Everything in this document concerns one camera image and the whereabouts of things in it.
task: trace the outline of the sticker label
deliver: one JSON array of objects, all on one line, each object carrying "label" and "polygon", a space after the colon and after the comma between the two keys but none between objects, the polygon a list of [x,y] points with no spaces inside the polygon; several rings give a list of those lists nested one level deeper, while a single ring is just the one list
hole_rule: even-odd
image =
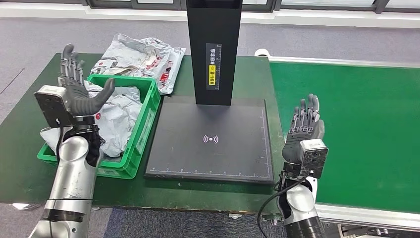
[{"label": "sticker label", "polygon": [[207,90],[219,90],[222,44],[206,43]]},{"label": "sticker label", "polygon": [[216,65],[209,65],[209,85],[216,85]]}]

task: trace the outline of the yellow label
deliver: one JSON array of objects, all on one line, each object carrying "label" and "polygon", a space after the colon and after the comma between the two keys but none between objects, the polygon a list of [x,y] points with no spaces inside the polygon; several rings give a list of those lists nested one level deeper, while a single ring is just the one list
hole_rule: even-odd
[{"label": "yellow label", "polygon": [[216,85],[216,65],[209,65],[209,85]]}]

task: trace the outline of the black scanning platform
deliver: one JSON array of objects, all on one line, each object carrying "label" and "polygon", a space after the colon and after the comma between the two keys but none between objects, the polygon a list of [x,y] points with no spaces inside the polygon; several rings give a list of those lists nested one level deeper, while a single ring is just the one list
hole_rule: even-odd
[{"label": "black scanning platform", "polygon": [[274,183],[265,101],[165,97],[145,176]]}]

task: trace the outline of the silver robotic arm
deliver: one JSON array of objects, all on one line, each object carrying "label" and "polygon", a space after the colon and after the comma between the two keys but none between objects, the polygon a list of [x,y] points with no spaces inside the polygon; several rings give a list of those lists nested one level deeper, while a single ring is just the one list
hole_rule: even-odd
[{"label": "silver robotic arm", "polygon": [[309,94],[308,104],[301,100],[295,108],[282,155],[285,159],[280,179],[271,196],[259,210],[258,226],[264,207],[277,199],[288,238],[324,238],[325,231],[315,209],[313,188],[307,179],[321,177],[328,148],[324,145],[324,122],[319,119],[318,97]]},{"label": "silver robotic arm", "polygon": [[35,97],[50,127],[60,128],[58,168],[50,198],[30,238],[86,238],[103,139],[92,115],[114,91],[109,79],[103,91],[89,98],[83,84],[83,62],[77,63],[73,46],[61,59],[62,87],[43,86]]}]

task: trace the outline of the white plastic bag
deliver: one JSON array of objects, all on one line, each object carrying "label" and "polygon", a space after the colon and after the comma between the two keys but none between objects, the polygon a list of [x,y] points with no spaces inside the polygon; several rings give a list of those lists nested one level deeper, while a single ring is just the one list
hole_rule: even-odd
[{"label": "white plastic bag", "polygon": [[185,50],[156,38],[137,40],[116,34],[91,74],[152,77],[161,95],[170,94]]}]

